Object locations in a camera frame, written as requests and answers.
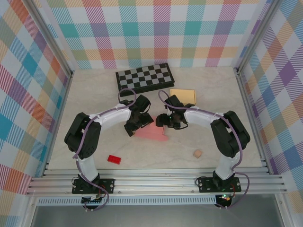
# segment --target red block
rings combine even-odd
[[[108,160],[108,162],[116,163],[118,165],[121,162],[121,158],[120,157],[116,157],[116,156],[113,156],[113,155],[108,156],[107,160]]]

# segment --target marble surface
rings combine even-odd
[[[76,169],[75,161],[72,159],[73,153],[64,143],[64,137],[78,113],[94,114],[110,109],[118,103],[115,71],[76,71],[49,169]],[[197,106],[201,109],[221,113],[233,110],[237,113],[251,137],[251,142],[243,152],[241,166],[260,167],[259,153],[233,69],[230,67],[171,68],[171,72],[176,81],[174,88],[196,90]],[[164,105],[158,98],[158,91],[146,92],[144,95],[151,101],[149,113],[152,116],[165,112]],[[98,148],[94,154],[96,168],[206,168],[217,166],[221,153],[216,147],[211,129],[197,125],[190,125],[179,131],[166,128],[165,135],[169,137],[168,141],[129,137],[124,130],[124,123],[119,123],[100,135]],[[196,149],[203,152],[199,159],[193,156]],[[121,157],[121,164],[108,162],[109,155]]]

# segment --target black mounting plate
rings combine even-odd
[[[199,192],[203,193],[203,192],[233,192],[233,187],[234,186],[234,190],[235,192],[241,192],[241,185],[240,185],[240,181],[238,177],[233,177],[230,185],[228,185],[226,188],[222,189],[222,190],[218,190],[216,185],[213,183],[213,178],[212,177],[200,177],[198,178],[198,180],[196,181],[198,187],[199,187]]]
[[[115,180],[114,179],[98,179],[98,182],[94,181],[94,184],[104,188],[108,194],[114,193]],[[99,188],[96,188],[83,180],[81,177],[73,181],[72,194],[99,194]]]

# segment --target wooden block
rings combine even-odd
[[[194,152],[194,156],[195,156],[196,158],[200,158],[201,155],[202,155],[202,151],[200,151],[200,150],[196,150],[196,151]]]
[[[187,89],[171,89],[170,96],[176,95],[184,105],[191,103],[196,105],[196,91]]]

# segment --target chessboard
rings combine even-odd
[[[167,63],[116,72],[116,77],[119,91],[123,88],[131,88],[137,94],[173,87],[175,82]],[[121,92],[120,96],[132,94],[127,90]]]

